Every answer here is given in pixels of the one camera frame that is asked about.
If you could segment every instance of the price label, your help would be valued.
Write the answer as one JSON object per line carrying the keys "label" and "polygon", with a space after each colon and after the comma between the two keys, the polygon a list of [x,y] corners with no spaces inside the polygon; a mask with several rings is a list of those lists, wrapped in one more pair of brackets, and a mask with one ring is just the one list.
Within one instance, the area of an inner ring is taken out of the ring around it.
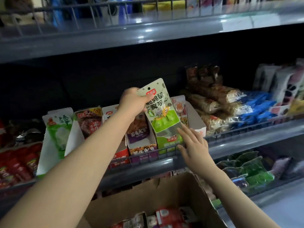
{"label": "price label", "polygon": [[232,32],[244,29],[252,29],[252,22],[249,16],[226,18],[221,20],[223,31]]}
{"label": "price label", "polygon": [[278,14],[263,14],[251,16],[254,28],[263,28],[281,25]]}

